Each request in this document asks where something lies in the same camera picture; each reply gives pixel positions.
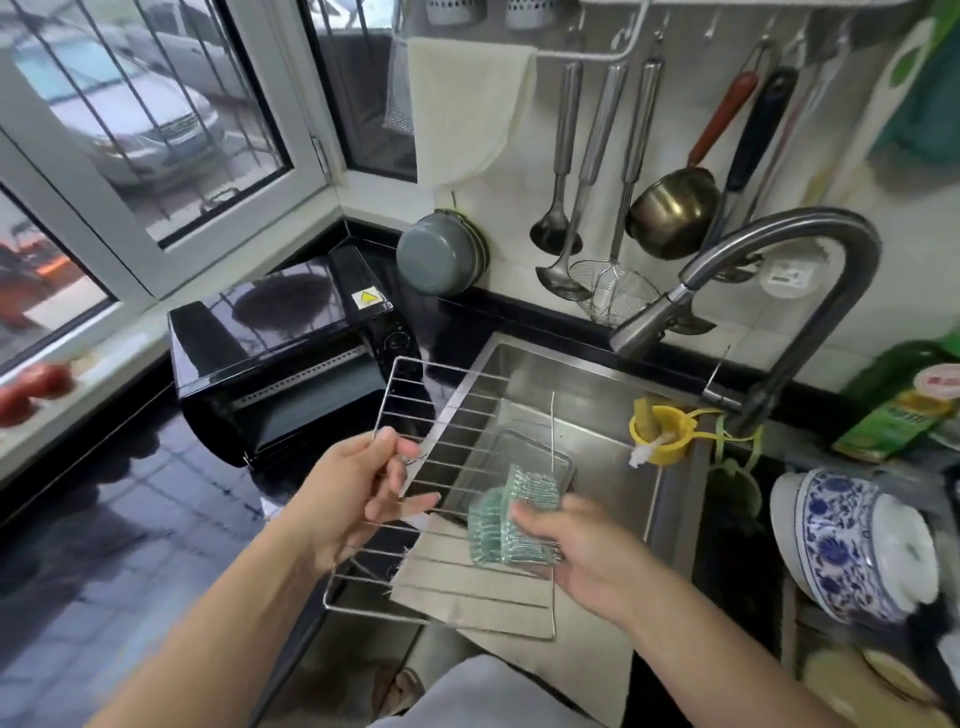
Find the white shirt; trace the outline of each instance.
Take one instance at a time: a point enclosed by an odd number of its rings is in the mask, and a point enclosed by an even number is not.
[[[370,728],[598,728],[529,678],[490,655],[444,675],[405,716]]]

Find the red handle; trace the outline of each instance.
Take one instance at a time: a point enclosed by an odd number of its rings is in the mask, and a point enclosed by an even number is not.
[[[733,118],[743,109],[757,84],[760,83],[760,77],[755,71],[741,71],[731,81],[730,88],[727,89],[723,101],[713,113],[713,116],[707,122],[697,143],[690,150],[690,155],[686,158],[686,164],[695,167],[704,160],[708,152],[713,148],[720,134],[727,130],[727,127],[733,121]]]

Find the sticker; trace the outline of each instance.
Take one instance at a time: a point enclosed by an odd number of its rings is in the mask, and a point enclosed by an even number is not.
[[[806,260],[775,260],[770,266],[767,279],[771,283],[790,286],[791,288],[806,288],[810,285],[813,274],[817,271],[817,263]]]
[[[914,388],[935,400],[960,399],[960,364],[927,367],[913,379]]]
[[[377,305],[378,303],[385,303],[386,299],[383,297],[383,294],[376,290],[375,287],[371,286],[370,288],[364,288],[362,291],[357,291],[353,294],[353,302],[357,304],[357,308],[363,310],[368,306]]]

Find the blue and white porcelain bowl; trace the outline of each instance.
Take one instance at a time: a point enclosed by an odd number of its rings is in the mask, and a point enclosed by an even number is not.
[[[936,598],[936,554],[923,518],[869,480],[807,473],[794,527],[804,578],[835,619],[901,622]]]

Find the person's right hand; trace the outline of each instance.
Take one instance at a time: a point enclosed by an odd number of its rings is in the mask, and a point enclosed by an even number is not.
[[[567,494],[561,510],[538,511],[517,502],[510,515],[532,536],[560,544],[564,560],[555,578],[580,606],[621,629],[628,629],[631,604],[642,595],[645,572],[656,558],[632,533],[592,500]]]

